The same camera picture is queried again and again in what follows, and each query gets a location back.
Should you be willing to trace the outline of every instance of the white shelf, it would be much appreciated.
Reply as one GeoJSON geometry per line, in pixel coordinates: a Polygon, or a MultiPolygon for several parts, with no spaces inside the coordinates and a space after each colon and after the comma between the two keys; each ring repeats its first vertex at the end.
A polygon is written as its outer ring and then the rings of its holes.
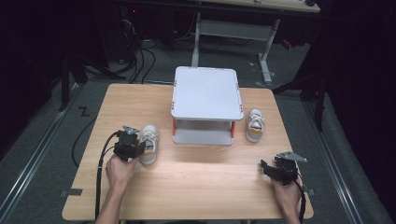
{"type": "Polygon", "coordinates": [[[233,122],[244,117],[233,69],[178,67],[171,114],[180,144],[233,143],[233,122]]]}

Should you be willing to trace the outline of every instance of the stand leg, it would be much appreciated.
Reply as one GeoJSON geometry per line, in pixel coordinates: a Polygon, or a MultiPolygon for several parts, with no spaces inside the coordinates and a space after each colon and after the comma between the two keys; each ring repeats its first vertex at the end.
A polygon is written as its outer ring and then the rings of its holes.
{"type": "Polygon", "coordinates": [[[263,76],[264,82],[266,84],[272,83],[271,74],[269,72],[266,60],[267,60],[268,53],[270,52],[270,48],[272,46],[272,43],[274,42],[274,38],[275,38],[275,35],[276,35],[277,26],[279,25],[279,22],[280,22],[280,20],[276,20],[274,22],[274,25],[272,26],[272,29],[270,31],[268,40],[266,42],[264,52],[259,54],[260,66],[262,68],[262,76],[263,76]]]}
{"type": "Polygon", "coordinates": [[[200,28],[201,28],[201,12],[197,12],[197,21],[195,24],[195,44],[194,44],[194,51],[192,52],[191,67],[198,67],[200,28]]]}

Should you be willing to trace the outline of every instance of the hand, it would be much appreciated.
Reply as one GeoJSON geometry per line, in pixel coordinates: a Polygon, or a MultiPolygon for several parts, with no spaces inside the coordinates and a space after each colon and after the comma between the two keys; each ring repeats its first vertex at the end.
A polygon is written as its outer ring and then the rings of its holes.
{"type": "Polygon", "coordinates": [[[113,155],[108,160],[106,164],[106,175],[110,182],[110,189],[99,213],[99,217],[96,219],[96,224],[119,223],[122,197],[128,187],[129,181],[134,175],[134,167],[138,161],[139,158],[134,158],[130,162],[122,161],[116,155],[113,155]]]}
{"type": "Polygon", "coordinates": [[[134,167],[138,161],[138,158],[134,158],[130,162],[126,162],[113,155],[106,164],[106,175],[110,182],[110,188],[124,192],[134,175],[134,167]]]}
{"type": "Polygon", "coordinates": [[[297,204],[301,198],[301,192],[294,182],[283,186],[281,182],[271,178],[274,185],[276,202],[279,204],[282,214],[288,224],[300,223],[297,214],[297,204]]]}

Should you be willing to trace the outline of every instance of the sneaker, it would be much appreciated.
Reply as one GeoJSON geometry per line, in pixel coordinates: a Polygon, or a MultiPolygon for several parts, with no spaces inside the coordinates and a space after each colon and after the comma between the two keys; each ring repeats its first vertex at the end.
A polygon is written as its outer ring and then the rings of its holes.
{"type": "Polygon", "coordinates": [[[247,115],[247,140],[258,142],[264,132],[264,117],[258,109],[252,109],[247,115]]]}
{"type": "Polygon", "coordinates": [[[160,139],[160,132],[155,125],[147,125],[140,132],[140,143],[146,141],[145,152],[140,156],[140,161],[145,165],[150,165],[157,158],[157,146],[160,139]]]}

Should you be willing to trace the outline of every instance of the wire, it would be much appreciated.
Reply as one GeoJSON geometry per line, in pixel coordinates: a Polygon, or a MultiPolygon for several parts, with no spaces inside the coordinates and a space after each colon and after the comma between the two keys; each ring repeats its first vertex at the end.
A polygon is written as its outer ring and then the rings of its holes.
{"type": "Polygon", "coordinates": [[[105,146],[102,149],[102,154],[100,156],[99,162],[98,162],[98,171],[96,173],[96,200],[95,200],[95,220],[99,216],[99,207],[100,207],[100,193],[101,193],[101,183],[102,183],[102,167],[103,167],[103,158],[105,157],[106,153],[108,150],[106,150],[108,143],[110,140],[115,136],[119,135],[120,131],[114,132],[111,134],[105,143],[105,146]]]}
{"type": "MultiPolygon", "coordinates": [[[[290,179],[293,180],[293,182],[297,185],[298,190],[300,191],[300,196],[301,196],[301,205],[300,205],[300,215],[299,215],[299,219],[300,219],[300,223],[303,224],[304,221],[304,213],[305,213],[305,203],[306,203],[306,198],[305,198],[305,194],[304,194],[304,190],[303,188],[300,186],[300,184],[297,182],[296,179],[294,179],[289,173],[288,171],[286,171],[286,168],[280,163],[279,164],[280,167],[283,169],[283,171],[285,171],[285,173],[289,176],[290,179]]],[[[300,177],[302,184],[304,185],[304,181],[302,179],[302,177],[300,176],[300,174],[297,173],[297,175],[300,177]]]]}
{"type": "Polygon", "coordinates": [[[136,79],[137,79],[137,77],[139,76],[139,73],[142,71],[143,67],[145,66],[145,57],[144,57],[144,55],[143,55],[143,50],[140,48],[139,51],[140,51],[140,55],[141,55],[141,57],[142,57],[142,64],[141,64],[141,66],[140,66],[139,71],[138,71],[137,73],[135,72],[135,73],[134,73],[134,77],[132,77],[132,79],[130,79],[130,82],[129,82],[130,84],[136,82],[136,79]]]}
{"type": "Polygon", "coordinates": [[[148,69],[148,71],[145,73],[145,75],[143,75],[141,84],[143,84],[143,83],[145,82],[145,78],[146,78],[147,74],[149,73],[149,71],[151,71],[151,68],[152,68],[152,67],[154,66],[154,64],[155,64],[155,55],[154,55],[154,53],[151,52],[151,51],[148,50],[148,49],[142,49],[142,50],[145,50],[145,51],[147,51],[148,53],[150,53],[151,56],[152,56],[152,60],[153,60],[153,61],[152,61],[151,67],[148,69]]]}
{"type": "Polygon", "coordinates": [[[186,32],[186,34],[184,34],[181,38],[174,39],[174,41],[183,40],[183,39],[191,38],[191,37],[194,36],[194,35],[192,35],[192,36],[186,37],[186,36],[189,35],[190,32],[191,32],[192,26],[194,25],[194,21],[195,21],[195,16],[196,16],[196,12],[194,12],[194,14],[192,15],[192,20],[191,20],[190,28],[189,28],[189,30],[186,32]]]}
{"type": "Polygon", "coordinates": [[[84,127],[84,129],[79,133],[78,137],[76,138],[76,140],[75,140],[75,142],[74,142],[74,144],[73,144],[73,147],[72,147],[72,160],[73,160],[73,163],[76,165],[77,168],[79,167],[78,163],[76,162],[76,158],[75,158],[75,150],[76,150],[77,141],[78,141],[79,138],[82,136],[82,134],[88,129],[88,127],[89,127],[91,124],[93,124],[93,122],[94,122],[96,119],[97,119],[97,116],[96,116],[93,120],[91,120],[91,121],[84,127]]]}

